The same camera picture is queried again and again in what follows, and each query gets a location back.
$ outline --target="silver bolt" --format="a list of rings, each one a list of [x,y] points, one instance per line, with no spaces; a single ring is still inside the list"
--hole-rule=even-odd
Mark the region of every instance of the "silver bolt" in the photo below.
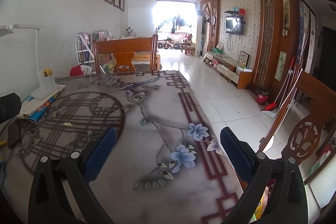
[[[47,156],[43,156],[42,158],[41,158],[41,162],[46,162],[48,160],[48,157]]]
[[[288,161],[291,163],[291,164],[294,164],[295,163],[295,159],[293,157],[289,157],[288,158]]]
[[[80,156],[80,153],[77,152],[77,151],[71,153],[71,158],[73,158],[73,159],[76,159],[76,158],[78,158],[79,156]]]
[[[264,158],[266,158],[266,155],[263,152],[259,152],[257,153],[257,158],[263,160]]]

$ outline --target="blue gripper pad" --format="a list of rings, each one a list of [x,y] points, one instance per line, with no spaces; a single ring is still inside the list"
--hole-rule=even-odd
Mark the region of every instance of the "blue gripper pad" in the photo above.
[[[85,162],[85,174],[83,176],[85,183],[88,184],[97,178],[116,142],[117,132],[114,128],[110,128]]]
[[[253,149],[248,143],[238,140],[229,127],[221,130],[220,142],[239,178],[250,184],[253,180],[252,166],[255,155]]]

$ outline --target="tv screen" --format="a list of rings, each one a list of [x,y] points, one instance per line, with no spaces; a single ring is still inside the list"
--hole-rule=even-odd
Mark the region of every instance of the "tv screen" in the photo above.
[[[234,34],[243,34],[243,16],[226,17],[226,32]]]

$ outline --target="white lamp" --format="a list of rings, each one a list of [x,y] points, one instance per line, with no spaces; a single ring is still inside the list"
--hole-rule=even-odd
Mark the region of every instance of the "white lamp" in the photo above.
[[[39,25],[28,25],[28,24],[14,24],[13,26],[0,25],[0,37],[4,37],[7,34],[14,33],[14,29],[36,30],[35,35],[36,74],[40,87],[31,93],[31,96],[36,99],[44,99],[46,96],[48,96],[50,93],[54,92],[58,88],[58,85],[56,85],[52,75],[44,77],[43,72],[39,71],[39,65],[37,59],[37,35],[40,28],[41,26]]]

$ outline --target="trash can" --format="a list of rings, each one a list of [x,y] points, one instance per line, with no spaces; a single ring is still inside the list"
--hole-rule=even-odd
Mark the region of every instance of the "trash can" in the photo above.
[[[263,86],[260,86],[257,88],[256,94],[257,94],[257,98],[255,99],[256,102],[259,105],[264,105],[268,100],[268,97],[271,94],[271,92],[268,89],[264,88]]]

